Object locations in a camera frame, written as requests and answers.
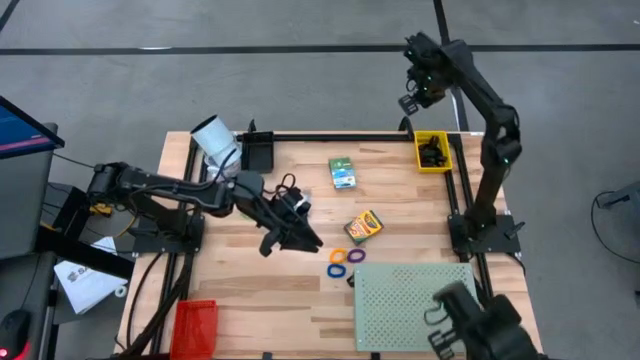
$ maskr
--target yellow tray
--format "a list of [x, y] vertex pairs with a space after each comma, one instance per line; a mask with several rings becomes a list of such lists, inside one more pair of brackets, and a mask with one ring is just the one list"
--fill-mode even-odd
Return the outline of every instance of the yellow tray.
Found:
[[[415, 131], [414, 135], [418, 172], [427, 174], [442, 174], [453, 169], [453, 161], [451, 160], [451, 152], [449, 151], [449, 141], [447, 140], [446, 131]], [[442, 155], [447, 158], [447, 161], [442, 167], [422, 167], [420, 165], [420, 151], [418, 150], [418, 146], [426, 144], [432, 136], [437, 136], [440, 138], [440, 149], [442, 150]]]

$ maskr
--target wooden tabletop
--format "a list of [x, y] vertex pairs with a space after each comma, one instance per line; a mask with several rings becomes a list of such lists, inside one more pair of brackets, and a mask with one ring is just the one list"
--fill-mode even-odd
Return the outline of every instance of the wooden tabletop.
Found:
[[[477, 189], [480, 166], [478, 134], [463, 133], [462, 142], [471, 185]], [[190, 136], [170, 132], [158, 173], [182, 178]], [[349, 156], [356, 170], [357, 188], [336, 191], [329, 158]], [[219, 305], [215, 358], [260, 358], [272, 352], [280, 358], [369, 358], [355, 351], [353, 289], [345, 278], [331, 279], [326, 270], [335, 248], [353, 248], [344, 224], [364, 210], [374, 210], [385, 228], [362, 246], [366, 262], [457, 262], [446, 224], [450, 214], [444, 175], [416, 170], [409, 142], [277, 142], [275, 168], [265, 176], [273, 189], [291, 172], [296, 185], [311, 196], [309, 221], [324, 247], [317, 254], [279, 251], [268, 258], [258, 253], [265, 234], [235, 211], [229, 217], [206, 218], [205, 237], [195, 258], [189, 299], [214, 299]], [[454, 169], [459, 206], [464, 201]], [[496, 201], [506, 210], [504, 193]], [[124, 342], [127, 316], [142, 273], [153, 254], [137, 259], [118, 339]], [[136, 305], [132, 338], [156, 311], [166, 255], [149, 274]], [[506, 255], [487, 255], [493, 290], [506, 294], [523, 319], [539, 350], [540, 338], [522, 269]], [[179, 261], [176, 276], [181, 267]], [[162, 351], [171, 343], [174, 310], [167, 316]], [[383, 359], [434, 358], [424, 353], [383, 353]]]

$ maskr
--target perforated board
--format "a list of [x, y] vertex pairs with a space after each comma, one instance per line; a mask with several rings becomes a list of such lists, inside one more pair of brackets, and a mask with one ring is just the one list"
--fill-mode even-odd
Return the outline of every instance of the perforated board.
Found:
[[[433, 294], [462, 281], [474, 298], [476, 291], [469, 264], [358, 264], [355, 266], [355, 323], [358, 351], [433, 352], [427, 336], [448, 330], [451, 321], [429, 326], [425, 310], [438, 307]], [[444, 309], [429, 313], [433, 322]], [[464, 351], [455, 344], [453, 351]]]

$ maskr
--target gray floor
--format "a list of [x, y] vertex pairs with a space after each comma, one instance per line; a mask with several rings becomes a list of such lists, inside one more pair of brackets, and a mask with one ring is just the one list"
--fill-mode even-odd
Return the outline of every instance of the gray floor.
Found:
[[[8, 0], [0, 0], [0, 11]], [[640, 43], [637, 0], [447, 0], [453, 38], [471, 44]], [[428, 0], [22, 0], [0, 48], [400, 43], [438, 38]], [[482, 53], [478, 68], [517, 107], [524, 153], [506, 182], [545, 351], [567, 359], [635, 359], [640, 266], [607, 253], [589, 222], [593, 196], [640, 180], [640, 52]], [[234, 129], [392, 129], [408, 62], [400, 54], [0, 57], [0, 93], [54, 121], [85, 162], [155, 169], [164, 134], [218, 113]], [[472, 130], [483, 122], [467, 103]], [[456, 129], [446, 99], [414, 119]], [[54, 160], [51, 180], [91, 174]], [[631, 208], [599, 211], [605, 241], [640, 259]], [[120, 228], [126, 218], [92, 223]], [[57, 359], [107, 356], [122, 302], [61, 327]], [[91, 342], [79, 343], [77, 334]]]

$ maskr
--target purple rubber band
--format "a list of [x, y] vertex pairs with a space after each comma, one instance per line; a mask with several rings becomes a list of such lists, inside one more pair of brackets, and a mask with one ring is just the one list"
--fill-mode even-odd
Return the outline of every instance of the purple rubber band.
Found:
[[[352, 256], [353, 254], [360, 254], [362, 255], [361, 257], [354, 259]], [[359, 263], [362, 262], [362, 260], [364, 260], [364, 258], [367, 257], [367, 254], [364, 252], [364, 250], [362, 249], [352, 249], [351, 251], [349, 251], [349, 254], [347, 254], [347, 261], [349, 261], [350, 263]]]

